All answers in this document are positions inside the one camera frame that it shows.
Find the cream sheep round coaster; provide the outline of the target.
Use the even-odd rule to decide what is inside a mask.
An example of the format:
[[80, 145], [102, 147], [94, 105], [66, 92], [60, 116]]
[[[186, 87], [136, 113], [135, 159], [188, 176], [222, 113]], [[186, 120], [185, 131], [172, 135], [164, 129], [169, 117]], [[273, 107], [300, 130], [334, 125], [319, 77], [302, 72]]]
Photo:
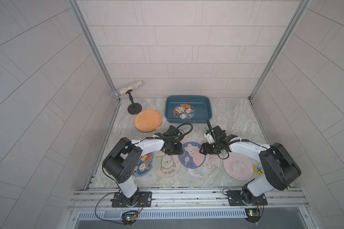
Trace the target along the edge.
[[170, 178], [181, 169], [181, 162], [177, 155], [164, 154], [162, 151], [154, 153], [153, 171], [159, 177]]

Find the white doodle flower coaster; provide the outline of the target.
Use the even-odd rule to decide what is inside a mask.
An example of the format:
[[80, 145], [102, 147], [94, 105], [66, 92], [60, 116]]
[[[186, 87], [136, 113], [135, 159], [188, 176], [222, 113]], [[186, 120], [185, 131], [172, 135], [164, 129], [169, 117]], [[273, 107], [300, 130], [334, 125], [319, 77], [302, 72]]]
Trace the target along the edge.
[[206, 155], [203, 166], [208, 169], [218, 169], [222, 167], [223, 160], [218, 155]]

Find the purple bunny round coaster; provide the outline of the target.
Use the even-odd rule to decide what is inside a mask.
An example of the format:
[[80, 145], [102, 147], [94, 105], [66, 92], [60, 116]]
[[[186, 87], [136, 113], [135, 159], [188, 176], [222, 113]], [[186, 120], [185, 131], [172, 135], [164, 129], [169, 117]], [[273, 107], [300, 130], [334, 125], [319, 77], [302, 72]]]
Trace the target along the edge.
[[188, 169], [196, 169], [203, 165], [205, 155], [200, 153], [201, 145], [197, 142], [186, 142], [182, 145], [183, 153], [179, 155], [181, 164]]

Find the pink unicorn round coaster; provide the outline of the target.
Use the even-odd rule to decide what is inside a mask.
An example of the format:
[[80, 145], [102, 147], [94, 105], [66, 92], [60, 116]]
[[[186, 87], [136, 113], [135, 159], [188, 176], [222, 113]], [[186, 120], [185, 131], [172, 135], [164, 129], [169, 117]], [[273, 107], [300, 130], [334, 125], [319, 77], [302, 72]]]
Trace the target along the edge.
[[228, 159], [223, 160], [223, 166], [229, 176], [240, 181], [250, 179], [254, 173], [249, 157], [240, 153], [229, 153]]

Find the blue denim bunny coaster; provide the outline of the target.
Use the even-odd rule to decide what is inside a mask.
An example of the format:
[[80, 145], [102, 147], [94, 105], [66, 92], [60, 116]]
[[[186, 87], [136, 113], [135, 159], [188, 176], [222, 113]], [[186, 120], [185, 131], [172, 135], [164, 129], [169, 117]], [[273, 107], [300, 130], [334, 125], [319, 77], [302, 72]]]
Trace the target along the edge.
[[179, 104], [174, 108], [174, 116], [177, 119], [192, 119], [195, 114], [195, 108], [189, 104]]

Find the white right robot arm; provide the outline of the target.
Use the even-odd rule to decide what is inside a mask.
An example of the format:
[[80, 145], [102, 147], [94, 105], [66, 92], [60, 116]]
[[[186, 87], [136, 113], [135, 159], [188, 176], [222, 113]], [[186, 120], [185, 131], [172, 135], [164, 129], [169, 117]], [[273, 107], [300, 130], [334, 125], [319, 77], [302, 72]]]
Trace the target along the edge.
[[287, 189], [302, 174], [280, 143], [258, 144], [237, 135], [227, 135], [219, 126], [211, 125], [204, 137], [207, 142], [202, 144], [200, 154], [217, 156], [230, 177], [246, 181], [241, 191], [227, 192], [235, 205], [266, 205], [265, 193]]

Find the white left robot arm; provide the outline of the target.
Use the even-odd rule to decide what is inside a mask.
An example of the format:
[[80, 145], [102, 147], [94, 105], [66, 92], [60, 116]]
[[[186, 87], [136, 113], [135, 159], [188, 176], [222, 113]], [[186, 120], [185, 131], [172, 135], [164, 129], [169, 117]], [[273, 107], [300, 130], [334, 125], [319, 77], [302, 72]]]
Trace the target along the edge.
[[164, 174], [177, 170], [178, 156], [183, 153], [182, 140], [191, 131], [184, 132], [181, 124], [170, 126], [165, 133], [156, 133], [142, 140], [121, 138], [102, 162], [104, 174], [114, 180], [122, 197], [134, 201], [139, 195], [139, 188], [132, 179], [135, 171], [147, 170], [149, 157], [154, 168], [160, 168]]

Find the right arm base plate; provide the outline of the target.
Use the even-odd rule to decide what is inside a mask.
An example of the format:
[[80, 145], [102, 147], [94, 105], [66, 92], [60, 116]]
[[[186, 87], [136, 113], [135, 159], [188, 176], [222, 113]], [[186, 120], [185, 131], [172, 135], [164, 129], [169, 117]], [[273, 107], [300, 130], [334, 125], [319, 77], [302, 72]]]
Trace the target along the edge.
[[225, 195], [228, 198], [230, 206], [266, 206], [268, 205], [266, 196], [264, 194], [255, 197], [248, 191], [242, 190], [227, 190]]

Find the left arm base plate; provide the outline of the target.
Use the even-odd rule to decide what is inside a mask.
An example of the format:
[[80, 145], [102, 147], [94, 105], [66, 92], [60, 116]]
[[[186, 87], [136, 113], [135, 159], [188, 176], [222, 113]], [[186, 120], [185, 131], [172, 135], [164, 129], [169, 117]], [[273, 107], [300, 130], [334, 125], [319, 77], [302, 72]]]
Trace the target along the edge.
[[137, 191], [133, 196], [127, 198], [123, 193], [117, 192], [111, 200], [113, 208], [150, 207], [152, 192]]

